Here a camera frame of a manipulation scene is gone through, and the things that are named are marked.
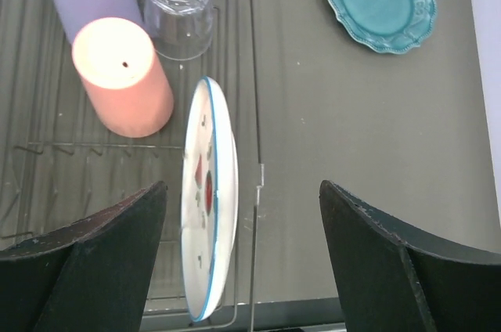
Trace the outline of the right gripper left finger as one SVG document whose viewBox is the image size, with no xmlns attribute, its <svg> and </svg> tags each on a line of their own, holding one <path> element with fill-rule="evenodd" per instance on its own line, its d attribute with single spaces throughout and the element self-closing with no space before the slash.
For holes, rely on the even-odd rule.
<svg viewBox="0 0 501 332">
<path fill-rule="evenodd" d="M 1 252 L 3 331 L 137 331 L 163 229 L 167 186 Z"/>
</svg>

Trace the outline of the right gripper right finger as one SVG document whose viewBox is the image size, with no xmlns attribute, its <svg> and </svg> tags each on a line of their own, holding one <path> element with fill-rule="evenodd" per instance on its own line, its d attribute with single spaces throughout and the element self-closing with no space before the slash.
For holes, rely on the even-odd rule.
<svg viewBox="0 0 501 332">
<path fill-rule="evenodd" d="M 329 180 L 319 205 L 349 331 L 498 331 L 500 255 L 458 244 Z"/>
</svg>

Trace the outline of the white watermelon pattern plate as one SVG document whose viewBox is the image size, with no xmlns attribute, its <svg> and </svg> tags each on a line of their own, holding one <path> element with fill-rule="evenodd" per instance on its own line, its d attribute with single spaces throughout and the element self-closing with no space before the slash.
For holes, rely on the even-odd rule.
<svg viewBox="0 0 501 332">
<path fill-rule="evenodd" d="M 220 85 L 203 77 L 193 93 L 182 165 L 182 277 L 194 322 L 207 319 L 221 300 L 238 203 L 238 158 L 229 108 Z"/>
</svg>

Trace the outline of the pink plastic cup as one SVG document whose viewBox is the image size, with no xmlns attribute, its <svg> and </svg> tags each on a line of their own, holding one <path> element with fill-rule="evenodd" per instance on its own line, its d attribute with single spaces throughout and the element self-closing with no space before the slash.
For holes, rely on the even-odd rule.
<svg viewBox="0 0 501 332">
<path fill-rule="evenodd" d="M 72 60 L 101 122 L 112 132 L 142 138 L 171 118 L 174 96 L 150 36 L 136 23 L 106 17 L 86 24 Z"/>
</svg>

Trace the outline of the clear glass tumbler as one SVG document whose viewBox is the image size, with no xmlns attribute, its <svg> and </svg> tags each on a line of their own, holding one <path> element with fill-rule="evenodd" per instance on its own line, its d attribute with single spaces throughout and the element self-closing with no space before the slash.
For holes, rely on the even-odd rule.
<svg viewBox="0 0 501 332">
<path fill-rule="evenodd" d="M 170 60 L 202 55 L 213 35 L 213 0 L 144 0 L 144 22 L 156 50 Z"/>
</svg>

